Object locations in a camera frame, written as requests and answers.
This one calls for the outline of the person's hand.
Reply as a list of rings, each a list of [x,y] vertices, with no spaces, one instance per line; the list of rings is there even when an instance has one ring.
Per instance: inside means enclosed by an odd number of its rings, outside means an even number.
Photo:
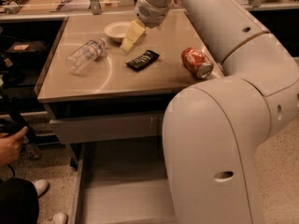
[[[25,135],[28,132],[27,127],[23,127],[14,134],[0,133],[0,165],[7,165],[19,158],[21,146]]]

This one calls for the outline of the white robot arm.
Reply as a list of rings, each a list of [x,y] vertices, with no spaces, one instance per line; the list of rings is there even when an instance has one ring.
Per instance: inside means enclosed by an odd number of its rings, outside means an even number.
[[[137,0],[149,28],[171,0]],[[263,224],[255,152],[298,111],[299,67],[235,0],[181,0],[225,77],[179,92],[163,122],[177,224]]]

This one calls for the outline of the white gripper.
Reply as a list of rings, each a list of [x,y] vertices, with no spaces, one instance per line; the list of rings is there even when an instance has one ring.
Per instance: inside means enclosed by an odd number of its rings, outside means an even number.
[[[128,54],[146,32],[146,26],[154,28],[162,24],[169,8],[169,0],[137,0],[135,5],[137,19],[131,21],[125,38],[122,40],[121,51]]]

